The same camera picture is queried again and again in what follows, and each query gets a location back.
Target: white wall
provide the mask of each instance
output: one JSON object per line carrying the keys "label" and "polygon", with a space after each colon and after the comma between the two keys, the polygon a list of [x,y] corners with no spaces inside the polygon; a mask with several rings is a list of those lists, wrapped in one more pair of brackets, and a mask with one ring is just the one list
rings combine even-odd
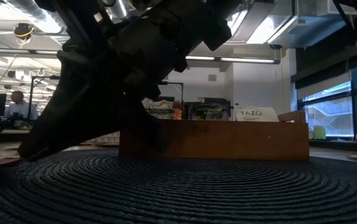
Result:
{"label": "white wall", "polygon": [[[217,81],[210,82],[209,75],[217,75]],[[171,72],[168,75],[168,82],[184,83],[184,101],[198,101],[198,98],[224,98],[224,80],[225,73],[220,72],[218,68],[190,68],[183,73]],[[160,85],[160,96],[173,96],[181,101],[180,92],[172,85]]]}
{"label": "white wall", "polygon": [[[167,81],[184,83],[184,101],[225,98],[243,106],[272,106],[278,114],[297,110],[297,92],[290,77],[296,73],[294,49],[288,49],[280,65],[233,63],[225,73],[218,68],[190,68],[171,72]],[[209,74],[217,75],[209,82]],[[159,86],[161,96],[181,100],[181,86]]]}
{"label": "white wall", "polygon": [[280,65],[234,63],[233,103],[242,106],[272,106],[278,114],[296,110],[294,85],[295,51],[288,49]]}

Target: man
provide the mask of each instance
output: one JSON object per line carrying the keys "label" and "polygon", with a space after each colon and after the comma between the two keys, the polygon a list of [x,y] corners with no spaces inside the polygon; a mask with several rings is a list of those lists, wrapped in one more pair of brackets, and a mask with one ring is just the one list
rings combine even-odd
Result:
{"label": "man", "polygon": [[[15,103],[13,105],[9,105],[9,107],[5,110],[4,117],[11,118],[13,116],[23,118],[27,118],[27,114],[29,111],[29,103],[23,100],[23,93],[21,91],[15,91],[11,95],[11,100]],[[37,108],[32,105],[31,106],[31,113],[30,113],[30,120],[35,120],[39,117],[39,113]]]}

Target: ceiling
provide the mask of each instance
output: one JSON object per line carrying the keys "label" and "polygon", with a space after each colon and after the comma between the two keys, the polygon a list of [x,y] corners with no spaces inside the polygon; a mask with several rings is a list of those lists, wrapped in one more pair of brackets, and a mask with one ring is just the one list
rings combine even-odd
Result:
{"label": "ceiling", "polygon": [[[279,59],[280,52],[272,50],[265,43],[269,36],[282,28],[293,16],[298,16],[299,19],[290,24],[272,44],[280,44],[283,47],[290,48],[307,47],[315,44],[344,25],[334,9],[329,7],[330,0],[276,0],[275,2],[272,1],[273,3],[266,2],[268,1],[256,1],[248,10],[241,8],[233,13],[232,17],[240,15],[242,11],[246,11],[243,21],[239,21],[240,25],[230,41],[213,52],[205,44],[201,44],[191,52],[191,55]],[[293,2],[299,2],[299,5],[294,7],[292,6]],[[5,4],[0,4],[0,48],[19,48],[19,42],[12,31],[20,22],[30,23],[27,14],[19,13]],[[64,34],[58,38],[66,40],[68,37]],[[262,44],[247,44],[250,40],[255,40],[256,42],[262,40]],[[30,50],[60,50],[61,42],[55,36],[44,36],[41,35],[41,32],[36,31],[30,42],[24,44],[22,48]],[[12,60],[12,57],[0,55],[0,78]],[[225,72],[229,63],[189,61],[188,64],[189,67],[220,68],[222,72]],[[56,58],[17,58],[11,65],[11,69],[24,70],[27,74],[35,74],[39,70],[43,70],[48,74],[58,75],[60,62]],[[48,83],[48,85],[57,84],[56,80],[43,80],[43,82]],[[30,91],[29,81],[6,77],[2,79],[1,83],[19,84],[14,85],[12,89],[21,90],[24,93]],[[5,90],[3,85],[0,85],[0,91],[9,90]],[[47,85],[40,83],[34,89],[34,93],[35,96],[38,96],[38,100],[40,100],[39,106],[43,107],[46,102],[42,102],[42,98],[51,95],[52,90],[47,89]]]}

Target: window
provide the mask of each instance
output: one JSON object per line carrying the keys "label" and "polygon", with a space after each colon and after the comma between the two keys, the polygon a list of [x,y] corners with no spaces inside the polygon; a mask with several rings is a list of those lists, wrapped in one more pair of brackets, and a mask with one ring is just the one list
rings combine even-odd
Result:
{"label": "window", "polygon": [[322,125],[325,127],[326,136],[354,136],[351,97],[306,105],[304,109],[309,128]]}
{"label": "window", "polygon": [[331,95],[335,95],[337,93],[343,93],[343,92],[350,91],[350,90],[351,90],[351,82],[348,81],[348,82],[342,83],[340,85],[334,86],[332,88],[329,88],[327,90],[323,90],[319,93],[315,93],[308,97],[305,97],[303,99],[303,101],[315,100],[318,98],[322,98],[325,96],[331,96]]}
{"label": "window", "polygon": [[298,102],[299,109],[306,112],[308,127],[324,126],[329,139],[357,140],[357,68],[350,74],[351,81]]}

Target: air duct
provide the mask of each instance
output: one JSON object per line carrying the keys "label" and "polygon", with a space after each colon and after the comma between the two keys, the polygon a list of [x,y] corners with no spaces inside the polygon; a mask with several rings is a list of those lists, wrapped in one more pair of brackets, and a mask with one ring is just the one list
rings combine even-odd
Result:
{"label": "air duct", "polygon": [[64,23],[59,15],[41,9],[34,0],[4,0],[4,2],[24,15],[38,29],[45,33],[63,33],[65,30]]}

